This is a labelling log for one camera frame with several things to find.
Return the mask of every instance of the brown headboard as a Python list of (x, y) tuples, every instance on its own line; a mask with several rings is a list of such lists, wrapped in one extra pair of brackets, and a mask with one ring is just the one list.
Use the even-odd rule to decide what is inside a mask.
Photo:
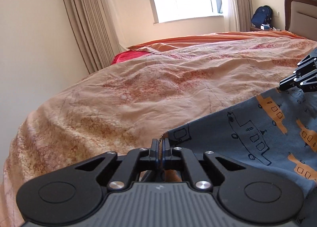
[(285, 29), (317, 41), (317, 0), (285, 0)]

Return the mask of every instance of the wall outlet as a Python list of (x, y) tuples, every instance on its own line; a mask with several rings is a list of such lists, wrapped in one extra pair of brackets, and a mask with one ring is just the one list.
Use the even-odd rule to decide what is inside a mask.
[(279, 17), (280, 17), (280, 12), (278, 12), (278, 11), (273, 11), (273, 17), (279, 18)]

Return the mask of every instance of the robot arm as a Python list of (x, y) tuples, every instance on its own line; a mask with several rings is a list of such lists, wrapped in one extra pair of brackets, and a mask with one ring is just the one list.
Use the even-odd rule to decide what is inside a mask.
[(317, 49), (297, 64), (293, 75), (280, 81), (280, 90), (286, 91), (297, 86), (303, 92), (317, 91)]
[[(182, 181), (164, 182), (164, 170), (180, 172)], [(148, 174), (139, 181), (142, 171)], [(199, 161), (190, 149), (170, 148), (168, 138), (39, 176), (16, 196), (24, 227), (296, 227), (303, 201), (281, 176), (213, 151)]]

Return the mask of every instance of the screw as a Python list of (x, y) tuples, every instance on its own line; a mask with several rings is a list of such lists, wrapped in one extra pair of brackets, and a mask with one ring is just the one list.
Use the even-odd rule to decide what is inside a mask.
[(209, 181), (201, 180), (195, 183), (196, 188), (201, 190), (206, 190), (211, 187), (211, 183)]
[(112, 181), (109, 183), (109, 187), (114, 189), (114, 190), (119, 190), (122, 189), (124, 187), (124, 183), (122, 181)]

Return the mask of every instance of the bed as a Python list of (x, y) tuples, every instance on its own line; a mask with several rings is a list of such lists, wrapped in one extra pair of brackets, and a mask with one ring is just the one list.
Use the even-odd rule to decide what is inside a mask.
[(213, 33), (130, 47), (21, 124), (4, 165), (0, 226), (23, 223), (15, 195), (24, 182), (104, 151), (123, 155), (149, 147), (167, 130), (276, 87), (315, 47), (316, 41), (288, 31)]
[(285, 0), (285, 29), (317, 41), (317, 0)]

